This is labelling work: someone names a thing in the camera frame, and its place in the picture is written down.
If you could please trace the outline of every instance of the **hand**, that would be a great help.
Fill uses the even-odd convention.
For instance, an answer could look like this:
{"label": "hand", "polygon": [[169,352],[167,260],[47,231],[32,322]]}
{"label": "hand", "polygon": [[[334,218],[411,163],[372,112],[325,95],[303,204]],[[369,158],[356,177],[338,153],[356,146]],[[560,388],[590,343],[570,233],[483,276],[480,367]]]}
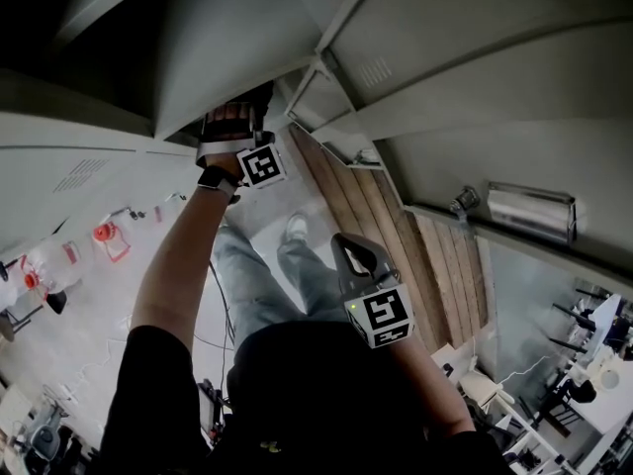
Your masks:
{"label": "hand", "polygon": [[[222,120],[245,120],[246,126],[250,119],[250,104],[247,102],[228,102],[214,111],[210,112],[206,116],[207,125],[212,122],[219,122]],[[236,133],[236,134],[217,134],[214,136],[214,141],[228,141],[248,139],[249,133]],[[227,172],[230,172],[237,179],[242,179],[244,174],[237,160],[236,153],[218,153],[208,154],[205,156],[207,166],[215,165],[221,167]]]}

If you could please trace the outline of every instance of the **red object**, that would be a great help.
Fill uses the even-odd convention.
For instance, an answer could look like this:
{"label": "red object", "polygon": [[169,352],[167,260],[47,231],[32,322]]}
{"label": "red object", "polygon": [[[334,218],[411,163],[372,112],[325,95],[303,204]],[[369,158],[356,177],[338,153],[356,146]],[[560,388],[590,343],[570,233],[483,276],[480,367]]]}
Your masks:
{"label": "red object", "polygon": [[36,273],[31,272],[29,274],[25,274],[24,283],[29,290],[35,289],[40,283],[40,278],[38,278]]}
{"label": "red object", "polygon": [[99,226],[92,232],[92,234],[97,241],[104,242],[108,239],[112,239],[115,236],[116,231],[117,228],[115,225],[112,222],[108,222],[107,224]]}
{"label": "red object", "polygon": [[[119,234],[119,239],[123,242],[124,249],[121,250],[118,254],[113,254],[112,249],[108,246],[108,241],[113,240],[116,235]],[[123,235],[123,231],[119,229],[114,222],[108,222],[96,228],[92,235],[94,239],[98,242],[101,242],[106,249],[106,253],[112,262],[119,262],[123,257],[125,257],[129,252],[131,245],[126,241]]]}
{"label": "red object", "polygon": [[77,255],[75,255],[75,250],[72,249],[72,246],[69,243],[65,243],[61,247],[66,252],[66,256],[68,257],[68,260],[70,260],[70,263],[77,263]]}

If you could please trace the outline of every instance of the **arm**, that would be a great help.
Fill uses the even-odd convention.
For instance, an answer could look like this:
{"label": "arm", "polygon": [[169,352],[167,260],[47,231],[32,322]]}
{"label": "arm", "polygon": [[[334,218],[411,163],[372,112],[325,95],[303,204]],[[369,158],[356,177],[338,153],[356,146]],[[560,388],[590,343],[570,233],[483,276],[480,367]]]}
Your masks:
{"label": "arm", "polygon": [[414,336],[389,345],[398,365],[413,383],[431,421],[443,437],[474,431],[466,403]]}
{"label": "arm", "polygon": [[227,205],[225,193],[196,189],[145,272],[131,329],[161,328],[191,351],[209,258]]}

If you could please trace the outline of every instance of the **jeans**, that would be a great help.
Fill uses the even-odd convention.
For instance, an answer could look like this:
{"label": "jeans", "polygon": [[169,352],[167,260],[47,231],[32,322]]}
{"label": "jeans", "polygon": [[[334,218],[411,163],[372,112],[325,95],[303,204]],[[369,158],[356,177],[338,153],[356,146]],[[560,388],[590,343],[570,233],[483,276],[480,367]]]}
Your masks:
{"label": "jeans", "polygon": [[328,268],[300,239],[284,242],[277,260],[306,306],[302,313],[273,278],[250,241],[237,229],[220,227],[213,264],[218,272],[235,329],[235,350],[251,334],[292,321],[349,322],[340,300],[338,273]]}

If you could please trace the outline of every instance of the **metal bracket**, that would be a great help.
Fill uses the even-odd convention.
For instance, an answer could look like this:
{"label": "metal bracket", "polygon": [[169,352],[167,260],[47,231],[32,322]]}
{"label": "metal bracket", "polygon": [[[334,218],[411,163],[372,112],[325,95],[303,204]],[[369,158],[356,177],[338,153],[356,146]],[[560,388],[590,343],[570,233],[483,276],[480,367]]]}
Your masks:
{"label": "metal bracket", "polygon": [[465,186],[462,192],[451,201],[448,209],[457,215],[459,225],[464,230],[469,230],[468,211],[477,208],[480,204],[480,197],[472,186]]}

